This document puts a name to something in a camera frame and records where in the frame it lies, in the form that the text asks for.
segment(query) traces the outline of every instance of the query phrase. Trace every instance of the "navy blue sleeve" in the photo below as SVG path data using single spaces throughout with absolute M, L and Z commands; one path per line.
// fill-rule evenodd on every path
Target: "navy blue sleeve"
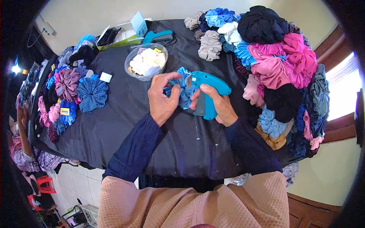
M 274 151 L 243 118 L 226 128 L 226 136 L 247 173 L 283 172 Z
M 142 173 L 161 137 L 161 128 L 149 114 L 145 115 L 113 154 L 103 179 L 113 176 L 134 182 Z

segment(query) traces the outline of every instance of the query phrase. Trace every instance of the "light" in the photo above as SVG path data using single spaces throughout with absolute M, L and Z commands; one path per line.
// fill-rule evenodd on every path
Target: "light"
M 14 73 L 19 73 L 22 69 L 19 68 L 18 64 L 16 66 L 13 66 L 13 68 L 11 69 L 11 71 L 13 71 Z

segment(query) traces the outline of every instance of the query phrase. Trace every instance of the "red stool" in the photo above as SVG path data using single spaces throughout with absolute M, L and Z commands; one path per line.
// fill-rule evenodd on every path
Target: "red stool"
M 49 177 L 48 175 L 38 177 L 37 178 L 37 185 L 38 185 L 39 192 L 41 192 L 41 193 L 56 193 L 56 191 L 52 187 L 51 181 L 52 181 L 52 178 Z

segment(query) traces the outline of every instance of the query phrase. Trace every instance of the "tiled floor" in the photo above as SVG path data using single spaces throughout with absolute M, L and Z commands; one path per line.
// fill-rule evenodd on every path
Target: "tiled floor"
M 58 174 L 48 172 L 57 192 L 51 195 L 60 215 L 78 204 L 77 198 L 83 205 L 91 204 L 99 207 L 103 173 L 102 169 L 88 170 L 82 166 L 74 167 L 68 164 L 63 164 Z

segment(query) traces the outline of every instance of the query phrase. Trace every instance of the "cardboard box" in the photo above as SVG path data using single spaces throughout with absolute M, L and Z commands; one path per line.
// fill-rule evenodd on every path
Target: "cardboard box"
M 140 11 L 136 13 L 136 15 L 132 18 L 132 20 L 128 23 L 119 24 L 114 26 L 115 29 L 120 29 L 119 33 L 114 39 L 114 43 L 107 46 L 98 46 L 99 40 L 104 36 L 105 32 L 109 29 L 110 25 L 103 31 L 100 35 L 98 41 L 96 42 L 96 46 L 100 51 L 113 48 L 120 47 L 125 45 L 133 45 L 139 44 L 142 42 L 143 37 L 147 33 L 147 25 L 146 20 L 152 20 L 150 18 L 144 19 Z

